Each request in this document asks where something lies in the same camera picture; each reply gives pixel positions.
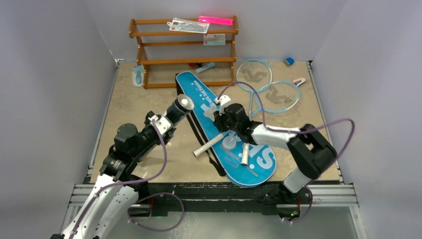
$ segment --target wooden shelf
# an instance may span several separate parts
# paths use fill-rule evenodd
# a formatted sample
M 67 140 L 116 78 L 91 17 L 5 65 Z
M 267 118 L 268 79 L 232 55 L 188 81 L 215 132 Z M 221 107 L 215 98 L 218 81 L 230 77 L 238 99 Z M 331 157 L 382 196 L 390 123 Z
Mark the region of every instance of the wooden shelf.
M 136 63 L 138 65 L 144 65 L 145 74 L 144 74 L 144 88 L 167 88 L 167 87 L 176 87 L 176 84 L 148 84 L 148 73 L 150 65 L 157 64 L 177 64 L 177 63 L 190 63 L 190 62 L 229 62 L 230 71 L 231 71 L 231 80 L 232 81 L 221 81 L 221 82 L 204 82 L 206 86 L 225 86 L 234 82 L 234 71 L 233 63 L 236 62 L 236 49 L 235 49 L 235 36 L 239 33 L 239 27 L 237 24 L 237 17 L 226 17 L 233 19 L 233 28 L 232 29 L 220 29 L 220 30 L 209 30 L 207 34 L 231 34 L 231 40 L 227 40 L 226 44 L 230 45 L 230 57 L 209 57 L 209 58 L 183 58 L 183 59 L 162 59 L 162 60 L 149 60 L 145 47 L 152 46 L 184 46 L 184 45 L 202 45 L 202 41 L 180 41 L 180 42 L 148 42 L 143 43 L 143 36 L 172 36 L 172 35 L 195 35 L 199 33 L 191 32 L 180 32 L 180 31 L 153 31 L 153 32 L 140 32 L 138 31 L 137 25 L 145 24 L 167 24 L 171 22 L 172 19 L 150 19 L 150 20 L 130 20 L 129 25 L 129 37 L 136 38 L 138 42 L 138 51 L 136 56 Z M 190 21 L 198 21 L 197 18 L 185 18 Z

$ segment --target blue racket frame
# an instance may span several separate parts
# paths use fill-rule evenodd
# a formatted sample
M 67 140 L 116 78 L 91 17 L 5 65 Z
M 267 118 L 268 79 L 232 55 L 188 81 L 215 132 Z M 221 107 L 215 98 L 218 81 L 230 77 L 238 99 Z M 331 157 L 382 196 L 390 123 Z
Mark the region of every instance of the blue racket frame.
M 265 62 L 265 61 L 263 61 L 263 60 L 260 60 L 260 59 L 249 59 L 249 60 L 244 61 L 244 62 L 243 62 L 243 63 L 239 66 L 239 68 L 237 69 L 237 73 L 236 73 L 236 81 L 240 81 L 240 80 L 239 80 L 239 70 L 242 68 L 242 66 L 243 66 L 244 64 L 246 64 L 247 62 L 250 62 L 250 61 L 259 61 L 259 62 L 263 63 L 264 65 L 266 65 L 266 66 L 268 67 L 268 69 L 269 69 L 269 71 L 270 71 L 270 75 L 271 75 L 270 82 L 268 83 L 268 85 L 267 85 L 267 86 L 265 86 L 265 87 L 261 88 L 260 90 L 257 90 L 257 92 L 259 93 L 259 92 L 261 92 L 261 91 L 264 91 L 264 90 L 268 89 L 268 88 L 271 86 L 271 82 L 273 81 L 273 71 L 271 70 L 271 67 L 270 67 L 270 65 L 268 65 L 268 63 L 267 63 L 267 62 Z M 253 101 L 253 95 L 254 95 L 254 93 L 253 93 L 253 91 L 252 91 L 251 89 L 249 89 L 247 86 L 245 86 L 245 85 L 243 85 L 243 84 L 239 84 L 239 86 L 240 86 L 242 89 L 244 89 L 244 90 L 246 90 L 246 91 L 249 91 L 249 92 L 251 93 L 251 99 L 250 99 L 250 104 L 249 104 L 249 117 L 251 117 L 251 116 L 252 116 L 252 115 L 251 115 L 251 112 L 252 112 L 252 101 Z
M 293 84 L 292 82 L 290 82 L 290 81 L 276 81 L 276 82 L 272 82 L 271 84 L 269 84 L 268 85 L 268 87 L 267 88 L 269 88 L 271 85 L 273 85 L 273 84 L 277 84 L 277 83 L 283 83 L 283 84 L 289 84 L 289 85 L 291 85 L 291 86 L 293 86 L 293 87 L 295 87 L 297 90 L 298 90 L 298 92 L 299 92 L 299 94 L 298 94 L 298 98 L 296 99 L 296 101 L 290 106 L 290 107 L 288 107 L 288 108 L 286 108 L 286 109 L 283 109 L 283 110 L 280 110 L 280 111 L 271 111 L 271 110 L 267 110 L 267 109 L 265 109 L 265 106 L 264 106 L 264 110 L 266 111 L 266 112 L 270 112 L 270 113 L 282 113 L 282 112 L 286 112 L 286 111 L 288 111 L 288 110 L 290 110 L 293 106 L 295 106 L 296 104 L 297 104 L 297 102 L 299 101 L 299 99 L 300 99 L 300 97 L 301 97 L 301 90 L 299 89 L 299 87 L 297 86 L 297 85 L 295 85 L 295 84 Z M 256 114 L 257 112 L 259 112 L 260 110 L 261 110 L 261 105 L 259 104 L 259 101 L 258 101 L 258 97 L 255 97 L 255 102 L 256 102 L 256 104 L 259 106 L 259 108 L 254 112 L 254 113 L 251 113 L 251 114 L 249 114 L 249 117 L 251 117 L 251 116 L 253 116 L 254 114 Z

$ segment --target white wall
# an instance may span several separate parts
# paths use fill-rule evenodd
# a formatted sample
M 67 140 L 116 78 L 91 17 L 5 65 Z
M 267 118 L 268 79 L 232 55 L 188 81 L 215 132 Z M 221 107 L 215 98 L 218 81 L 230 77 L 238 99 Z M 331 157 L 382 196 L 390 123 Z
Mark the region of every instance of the white wall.
M 131 18 L 233 16 L 239 20 L 236 38 L 239 60 L 314 59 L 346 0 L 86 0 L 95 22 L 115 58 L 134 60 L 136 40 L 129 38 Z M 188 36 L 188 39 L 201 40 Z M 193 49 L 217 54 L 212 48 L 148 48 L 149 57 L 194 57 Z
M 59 233 L 115 63 L 83 0 L 0 1 L 0 237 Z
M 421 1 L 348 0 L 313 63 L 327 119 L 356 120 L 339 164 L 371 239 L 422 235 L 421 22 Z

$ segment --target wooden table surface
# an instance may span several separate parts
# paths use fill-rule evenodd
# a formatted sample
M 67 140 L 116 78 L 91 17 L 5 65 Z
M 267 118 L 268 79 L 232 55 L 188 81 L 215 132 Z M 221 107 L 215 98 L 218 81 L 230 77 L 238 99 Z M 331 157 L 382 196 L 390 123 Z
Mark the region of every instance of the wooden table surface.
M 235 72 L 241 62 L 235 63 Z M 323 124 L 314 87 L 312 85 L 305 62 L 296 62 L 286 67 L 282 62 L 269 62 L 273 72 L 273 82 L 291 81 L 299 77 L 306 78 L 300 86 L 301 98 L 290 110 L 280 113 L 266 113 L 267 124 L 280 127 L 302 127 L 306 123 L 315 126 Z M 101 134 L 98 151 L 95 158 L 92 182 L 95 182 L 99 168 L 108 154 L 108 148 L 113 145 L 117 128 L 124 123 L 133 123 L 141 130 L 144 126 L 145 115 L 148 111 L 162 114 L 177 96 L 175 88 L 144 89 L 132 85 L 132 68 L 134 62 L 120 63 L 116 83 L 111 97 L 110 106 Z M 216 64 L 204 72 L 196 74 L 202 81 L 230 80 L 228 64 Z M 173 83 L 176 73 L 189 70 L 186 65 L 157 65 L 151 66 L 150 83 Z M 217 95 L 223 87 L 210 87 Z M 249 110 L 250 93 L 239 86 L 230 87 L 226 93 L 232 101 L 243 104 Z M 256 114 L 253 120 L 262 120 Z M 151 182 L 228 182 L 226 177 L 220 177 L 215 168 L 209 163 L 206 154 L 195 158 L 192 151 L 200 147 L 187 120 L 177 125 L 175 136 L 167 144 L 168 161 L 163 173 Z M 325 130 L 321 133 L 327 138 Z M 272 147 L 277 168 L 270 181 L 284 180 L 296 167 L 290 152 Z M 152 152 L 140 162 L 133 174 L 138 177 L 150 177 L 157 173 L 163 163 L 163 150 L 161 146 L 155 147 Z M 326 170 L 319 180 L 339 180 L 335 165 Z

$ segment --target racket grip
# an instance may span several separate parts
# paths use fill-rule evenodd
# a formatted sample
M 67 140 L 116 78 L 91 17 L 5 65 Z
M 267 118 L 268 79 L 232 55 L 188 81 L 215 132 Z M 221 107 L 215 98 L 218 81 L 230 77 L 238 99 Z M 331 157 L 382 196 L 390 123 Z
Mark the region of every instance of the racket grip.
M 243 144 L 243 151 L 242 151 L 242 161 L 240 165 L 248 166 L 248 158 L 249 158 L 249 143 Z
M 202 145 L 200 148 L 198 148 L 197 150 L 194 151 L 194 155 L 195 157 L 198 157 L 199 155 L 201 155 L 203 152 L 207 151 L 209 148 L 213 147 L 214 144 L 218 143 L 220 140 L 222 140 L 224 138 L 223 134 L 219 134 L 217 135 L 215 138 L 211 139 L 210 141 L 208 141 L 206 144 Z

